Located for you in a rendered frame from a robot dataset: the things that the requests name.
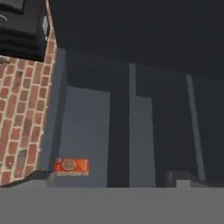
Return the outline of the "grey wall cabinet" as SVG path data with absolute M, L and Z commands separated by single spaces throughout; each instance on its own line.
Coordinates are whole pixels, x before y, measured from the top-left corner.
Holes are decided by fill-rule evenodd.
M 107 187 L 110 89 L 129 62 L 60 49 L 52 78 L 39 165 L 56 187 Z M 224 187 L 224 80 L 129 63 L 129 187 L 156 186 L 152 97 L 189 75 L 196 105 L 206 182 Z M 83 158 L 87 176 L 58 176 L 57 158 Z

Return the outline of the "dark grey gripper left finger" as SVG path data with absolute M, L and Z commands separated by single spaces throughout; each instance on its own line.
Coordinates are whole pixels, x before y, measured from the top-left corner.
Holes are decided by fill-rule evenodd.
M 36 170 L 23 179 L 13 181 L 8 184 L 0 185 L 0 188 L 9 188 L 9 187 L 17 186 L 32 180 L 46 180 L 50 177 L 52 173 L 53 171 Z

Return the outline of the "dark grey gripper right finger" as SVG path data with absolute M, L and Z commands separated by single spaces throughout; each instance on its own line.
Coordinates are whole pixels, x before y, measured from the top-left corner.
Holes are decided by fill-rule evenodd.
M 209 188 L 215 184 L 200 180 L 189 171 L 168 171 L 165 177 L 165 186 L 174 188 Z

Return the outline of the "red bar box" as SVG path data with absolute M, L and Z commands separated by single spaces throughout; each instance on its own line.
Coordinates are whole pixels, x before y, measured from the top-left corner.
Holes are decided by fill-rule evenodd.
M 54 171 L 58 176 L 87 176 L 89 162 L 83 158 L 57 158 Z

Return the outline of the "dark grey cabinet door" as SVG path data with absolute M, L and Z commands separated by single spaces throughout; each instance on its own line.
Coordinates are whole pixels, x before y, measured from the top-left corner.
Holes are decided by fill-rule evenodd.
M 110 89 L 107 187 L 130 186 L 130 64 L 116 70 Z
M 203 180 L 205 175 L 192 79 L 184 75 L 152 97 L 156 186 L 174 173 Z

